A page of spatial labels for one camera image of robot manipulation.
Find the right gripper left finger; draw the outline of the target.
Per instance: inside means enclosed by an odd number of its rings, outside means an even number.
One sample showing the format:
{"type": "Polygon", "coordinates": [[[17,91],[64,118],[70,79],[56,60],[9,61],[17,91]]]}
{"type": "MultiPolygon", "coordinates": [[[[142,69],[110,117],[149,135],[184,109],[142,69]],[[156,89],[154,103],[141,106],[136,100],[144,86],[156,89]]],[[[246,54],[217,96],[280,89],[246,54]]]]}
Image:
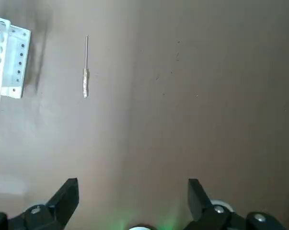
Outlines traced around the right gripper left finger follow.
{"type": "Polygon", "coordinates": [[[63,230],[79,204],[77,178],[69,178],[45,204],[8,218],[0,212],[0,230],[63,230]]]}

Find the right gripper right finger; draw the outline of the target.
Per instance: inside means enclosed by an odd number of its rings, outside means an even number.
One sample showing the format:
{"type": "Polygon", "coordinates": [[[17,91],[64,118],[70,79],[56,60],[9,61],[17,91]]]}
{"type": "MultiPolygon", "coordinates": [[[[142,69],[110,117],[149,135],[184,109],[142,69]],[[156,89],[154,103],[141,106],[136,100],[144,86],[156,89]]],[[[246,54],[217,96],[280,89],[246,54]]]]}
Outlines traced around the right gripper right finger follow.
{"type": "Polygon", "coordinates": [[[250,212],[244,218],[225,203],[213,203],[197,179],[188,180],[188,207],[193,220],[185,230],[284,230],[272,215],[250,212]]]}

